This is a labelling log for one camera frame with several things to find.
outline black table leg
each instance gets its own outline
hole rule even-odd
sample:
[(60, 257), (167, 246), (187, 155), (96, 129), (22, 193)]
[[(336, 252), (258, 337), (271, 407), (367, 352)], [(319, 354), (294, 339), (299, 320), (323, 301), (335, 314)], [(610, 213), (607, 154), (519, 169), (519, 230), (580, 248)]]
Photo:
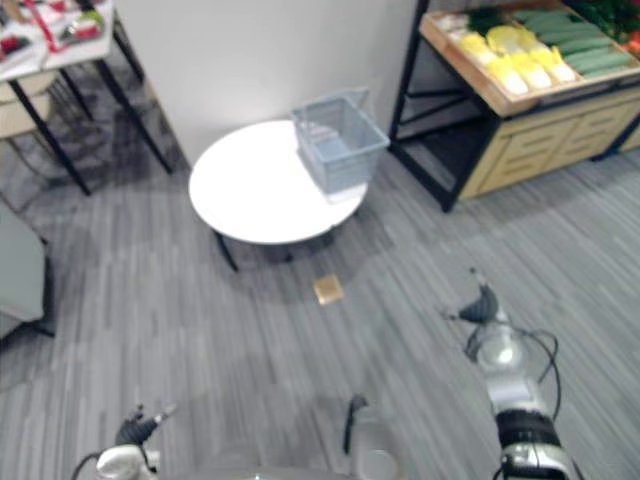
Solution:
[(127, 59), (127, 62), (129, 63), (129, 66), (131, 67), (131, 70), (133, 70), (133, 73), (135, 74), (135, 76), (138, 78), (140, 83), (144, 83), (144, 71), (142, 70), (142, 67), (138, 63), (138, 60), (133, 55), (133, 52), (131, 51), (130, 46), (122, 38), (118, 25), (115, 25), (113, 28), (113, 39), (118, 44), (118, 47), (120, 47), (120, 51), (124, 55), (124, 58)]
[(69, 87), (69, 90), (71, 90), (71, 93), (73, 94), (74, 98), (76, 99), (76, 102), (78, 102), (78, 105), (80, 105), (80, 108), (82, 109), (82, 111), (87, 116), (87, 118), (93, 122), (93, 115), (91, 115), (91, 111), (89, 110), (89, 107), (87, 106), (87, 102), (84, 101), (84, 97), (80, 93), (80, 90), (78, 89), (78, 86), (75, 84), (73, 79), (69, 76), (69, 74), (67, 73), (67, 71), (64, 68), (61, 68), (59, 71), (60, 71), (60, 74), (62, 75), (62, 78), (64, 79), (64, 81), (67, 83), (67, 86)]
[(160, 165), (162, 165), (162, 168), (164, 168), (167, 173), (171, 173), (173, 171), (173, 168), (171, 167), (171, 165), (169, 165), (167, 160), (164, 158), (164, 156), (160, 152), (160, 149), (153, 141), (153, 138), (151, 138), (151, 135), (149, 135), (149, 132), (147, 132), (147, 129), (145, 128), (144, 124), (142, 123), (142, 120), (140, 119), (140, 116), (129, 103), (127, 96), (122, 91), (122, 88), (120, 87), (120, 85), (118, 85), (118, 82), (113, 76), (113, 73), (111, 73), (111, 70), (109, 69), (107, 64), (104, 62), (104, 60), (96, 60), (93, 63), (96, 66), (98, 73), (100, 73), (100, 76), (104, 80), (104, 83), (107, 84), (107, 87), (111, 91), (113, 98), (115, 98), (116, 101), (120, 105), (122, 105), (122, 108), (124, 108), (125, 112), (129, 116), (129, 119), (131, 120), (131, 122), (133, 122), (133, 125), (138, 129), (138, 132), (140, 133), (140, 135), (142, 135), (142, 138), (144, 138), (145, 142), (147, 142), (147, 145), (149, 145), (149, 148), (151, 149), (155, 157), (158, 159), (158, 162), (160, 162)]
[(227, 263), (231, 267), (231, 270), (233, 270), (234, 272), (237, 272), (238, 271), (238, 265), (236, 265), (236, 262), (233, 259), (233, 256), (231, 255), (231, 252), (229, 251), (229, 247), (227, 247), (227, 243), (224, 240), (224, 236), (222, 236), (220, 233), (218, 233), (215, 230), (213, 230), (213, 233), (216, 236), (216, 240), (218, 241), (218, 247), (220, 247), (220, 251), (222, 252), (222, 256), (224, 257), (224, 259), (227, 261)]
[(22, 90), (22, 87), (20, 86), (18, 81), (11, 80), (9, 81), (9, 85), (13, 89), (14, 93), (20, 100), (20, 103), (22, 103), (22, 106), (25, 108), (25, 110), (27, 111), (27, 113), (29, 114), (33, 122), (38, 127), (38, 130), (40, 131), (44, 139), (47, 141), (47, 143), (53, 150), (53, 153), (56, 154), (56, 157), (58, 157), (58, 160), (60, 160), (60, 163), (62, 163), (62, 166), (69, 173), (69, 176), (73, 179), (74, 182), (76, 182), (76, 185), (80, 187), (80, 190), (82, 190), (82, 193), (84, 193), (87, 196), (91, 195), (91, 190), (89, 190), (89, 187), (87, 187), (87, 184), (84, 182), (83, 178), (80, 176), (80, 173), (76, 170), (76, 167), (73, 166), (73, 163), (71, 163), (71, 160), (69, 159), (67, 154), (64, 152), (64, 150), (62, 150), (62, 147), (60, 146), (58, 141), (55, 139), (55, 137), (47, 127), (47, 124), (44, 122), (44, 120), (42, 120), (42, 118), (40, 118), (40, 115), (38, 115), (38, 112), (31, 104), (31, 100), (29, 100), (29, 97), (24, 93), (24, 90)]

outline white tabletop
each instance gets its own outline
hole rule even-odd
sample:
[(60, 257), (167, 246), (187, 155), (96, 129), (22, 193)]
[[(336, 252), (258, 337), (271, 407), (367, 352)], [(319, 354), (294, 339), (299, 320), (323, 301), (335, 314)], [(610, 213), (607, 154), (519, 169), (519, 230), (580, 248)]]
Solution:
[[(47, 16), (51, 13), (45, 12), (45, 9), (50, 10), (46, 5), (39, 6), (39, 9)], [(0, 62), (0, 82), (106, 57), (109, 54), (112, 41), (114, 0), (106, 0), (100, 5), (96, 5), (96, 10), (105, 21), (105, 29), (102, 35), (93, 40), (70, 45), (59, 53), (49, 53), (44, 34), (37, 25), (22, 25), (17, 22), (9, 22), (2, 28), (0, 36), (25, 36), (31, 40), (31, 45), (20, 52), (10, 55), (4, 62)], [(66, 13), (61, 20), (49, 24), (51, 32), (57, 38), (65, 27), (81, 14), (82, 12), (79, 10)], [(16, 56), (15, 61), (11, 59), (13, 55)]]
[(367, 193), (363, 184), (327, 197), (298, 156), (289, 120), (252, 125), (213, 144), (189, 181), (196, 212), (214, 230), (273, 245), (317, 237), (349, 218)]

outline basket handle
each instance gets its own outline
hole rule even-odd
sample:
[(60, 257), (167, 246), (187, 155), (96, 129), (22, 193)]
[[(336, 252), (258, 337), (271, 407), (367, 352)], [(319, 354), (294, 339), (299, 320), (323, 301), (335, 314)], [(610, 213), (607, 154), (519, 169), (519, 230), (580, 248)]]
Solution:
[(307, 131), (309, 131), (309, 118), (307, 116), (309, 105), (347, 97), (353, 103), (355, 103), (360, 110), (364, 110), (364, 105), (367, 102), (367, 100), (369, 100), (370, 93), (371, 93), (371, 90), (369, 89), (369, 87), (350, 88), (350, 89), (339, 90), (337, 92), (328, 93), (325, 95), (320, 95), (318, 97), (314, 97), (313, 99), (303, 102), (302, 103), (303, 107), (301, 108), (301, 110), (302, 110), (302, 120), (303, 120), (304, 128)]

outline white wall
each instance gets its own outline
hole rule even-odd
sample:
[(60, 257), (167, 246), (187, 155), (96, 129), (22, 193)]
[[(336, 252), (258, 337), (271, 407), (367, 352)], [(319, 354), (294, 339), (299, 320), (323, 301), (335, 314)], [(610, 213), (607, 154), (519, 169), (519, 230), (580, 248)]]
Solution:
[(368, 86), (386, 129), (415, 0), (120, 0), (118, 11), (190, 163), (238, 127)]

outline white round table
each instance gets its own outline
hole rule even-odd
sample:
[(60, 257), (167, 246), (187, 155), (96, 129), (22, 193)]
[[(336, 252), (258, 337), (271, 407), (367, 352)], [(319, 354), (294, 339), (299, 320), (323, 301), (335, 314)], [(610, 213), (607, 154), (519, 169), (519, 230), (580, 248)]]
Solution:
[(323, 193), (298, 155), (293, 122), (281, 120), (237, 130), (209, 147), (193, 168), (189, 197), (237, 271), (224, 237), (259, 245), (318, 237), (358, 209), (367, 187)]

